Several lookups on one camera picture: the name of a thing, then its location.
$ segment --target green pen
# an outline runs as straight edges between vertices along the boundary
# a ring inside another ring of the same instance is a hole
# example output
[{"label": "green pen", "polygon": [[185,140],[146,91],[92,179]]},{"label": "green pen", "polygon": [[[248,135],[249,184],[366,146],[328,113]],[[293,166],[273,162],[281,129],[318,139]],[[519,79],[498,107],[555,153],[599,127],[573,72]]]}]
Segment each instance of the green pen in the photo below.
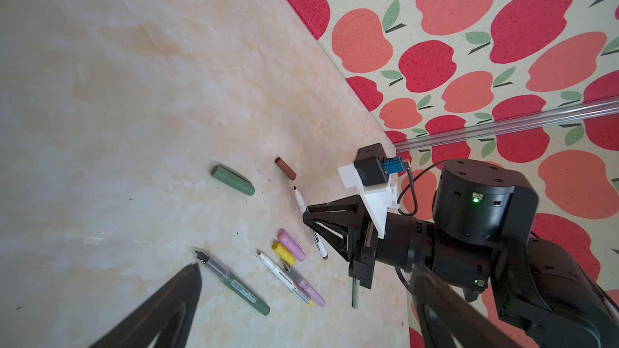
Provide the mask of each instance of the green pen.
[{"label": "green pen", "polygon": [[270,308],[254,292],[247,288],[230,270],[223,266],[218,260],[204,254],[202,251],[194,250],[197,259],[200,259],[206,267],[215,274],[224,285],[232,289],[233,292],[241,296],[247,303],[265,316],[270,312]]}]

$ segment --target apple pattern wallpaper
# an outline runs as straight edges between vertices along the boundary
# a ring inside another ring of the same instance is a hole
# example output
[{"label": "apple pattern wallpaper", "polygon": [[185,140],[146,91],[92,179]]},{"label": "apple pattern wallpaper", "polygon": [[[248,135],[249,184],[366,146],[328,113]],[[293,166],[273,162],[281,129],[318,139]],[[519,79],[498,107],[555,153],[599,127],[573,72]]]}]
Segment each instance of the apple pattern wallpaper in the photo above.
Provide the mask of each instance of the apple pattern wallpaper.
[{"label": "apple pattern wallpaper", "polygon": [[[619,96],[619,0],[288,2],[394,143]],[[618,151],[611,115],[399,155],[414,174],[452,158],[522,172],[540,195],[534,231],[619,301]],[[431,220],[439,176],[415,183],[419,219]],[[537,347],[498,321],[491,287],[472,305]],[[408,309],[411,347],[422,347],[410,296]]]}]

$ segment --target black cable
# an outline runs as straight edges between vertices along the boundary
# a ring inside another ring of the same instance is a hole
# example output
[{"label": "black cable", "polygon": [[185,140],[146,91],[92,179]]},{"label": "black cable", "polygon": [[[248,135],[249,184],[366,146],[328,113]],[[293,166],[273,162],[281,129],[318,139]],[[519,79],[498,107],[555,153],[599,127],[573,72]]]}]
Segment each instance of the black cable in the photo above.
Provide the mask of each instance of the black cable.
[{"label": "black cable", "polygon": [[410,286],[408,282],[406,282],[406,278],[404,278],[404,275],[402,274],[402,270],[400,270],[399,267],[395,267],[395,269],[396,269],[396,274],[398,275],[398,278],[402,282],[402,285],[404,285],[404,287],[409,293],[413,294],[413,292],[410,290]]},{"label": "black cable", "polygon": [[449,159],[445,159],[445,160],[439,161],[438,163],[434,163],[434,164],[432,164],[432,165],[431,165],[431,166],[429,166],[428,168],[426,168],[426,169],[422,170],[422,172],[421,172],[419,175],[415,176],[415,177],[413,177],[413,171],[412,171],[412,169],[410,168],[410,163],[408,163],[408,168],[406,169],[406,173],[408,174],[408,185],[407,185],[406,187],[404,187],[404,189],[402,190],[402,192],[400,192],[400,195],[398,196],[398,205],[399,205],[399,204],[400,204],[400,202],[402,201],[402,197],[404,196],[404,193],[405,193],[406,191],[408,191],[408,189],[410,188],[410,193],[411,193],[411,195],[413,195],[413,202],[414,202],[414,204],[415,204],[415,209],[413,210],[413,212],[412,212],[412,213],[407,214],[407,213],[403,212],[401,209],[399,209],[399,208],[398,208],[398,212],[399,212],[400,214],[402,214],[402,215],[404,215],[404,216],[413,216],[413,215],[415,215],[415,214],[417,213],[417,208],[418,208],[418,206],[417,206],[417,196],[415,195],[415,188],[414,188],[414,186],[413,186],[414,182],[415,182],[417,179],[419,179],[421,176],[423,176],[423,174],[425,174],[426,172],[428,172],[428,171],[429,171],[429,170],[431,170],[432,168],[434,168],[434,167],[438,166],[439,164],[444,163],[444,162],[445,162],[445,161],[447,161],[447,160],[449,160]]},{"label": "black cable", "polygon": [[410,187],[410,193],[411,195],[413,195],[413,203],[415,204],[415,209],[413,210],[412,213],[407,214],[403,212],[400,208],[398,208],[398,212],[404,216],[413,216],[417,213],[417,196],[415,195],[415,186],[413,185],[415,179],[413,179],[413,171],[410,168],[410,163],[408,163],[408,167],[406,168],[406,174],[408,175],[408,185],[406,186],[405,189],[402,190],[402,192],[400,192],[400,196],[398,197],[398,205],[400,204],[400,201],[402,201],[402,197],[404,196],[404,193]]}]

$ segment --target green pen cap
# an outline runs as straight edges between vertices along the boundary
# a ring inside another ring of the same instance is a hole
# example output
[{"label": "green pen cap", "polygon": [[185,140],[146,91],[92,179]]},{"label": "green pen cap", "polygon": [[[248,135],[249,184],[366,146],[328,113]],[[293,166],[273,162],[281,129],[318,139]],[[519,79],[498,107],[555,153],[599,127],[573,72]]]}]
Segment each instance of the green pen cap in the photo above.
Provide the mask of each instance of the green pen cap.
[{"label": "green pen cap", "polygon": [[228,184],[233,189],[238,189],[244,194],[252,196],[256,190],[251,182],[243,175],[231,170],[223,164],[218,164],[211,170],[211,176]]}]

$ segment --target barcode label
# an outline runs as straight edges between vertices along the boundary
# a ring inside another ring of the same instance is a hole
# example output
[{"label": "barcode label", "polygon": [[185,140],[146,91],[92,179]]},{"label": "barcode label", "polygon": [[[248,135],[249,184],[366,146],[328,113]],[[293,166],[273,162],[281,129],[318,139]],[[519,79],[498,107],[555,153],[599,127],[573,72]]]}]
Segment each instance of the barcode label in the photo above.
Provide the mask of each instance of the barcode label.
[{"label": "barcode label", "polygon": [[241,285],[236,279],[232,280],[231,285],[239,291],[240,294],[244,295],[245,298],[247,298],[249,301],[251,301],[252,304],[256,303],[256,296],[253,295],[252,293],[250,293],[249,290],[245,289],[245,287],[243,285]]}]

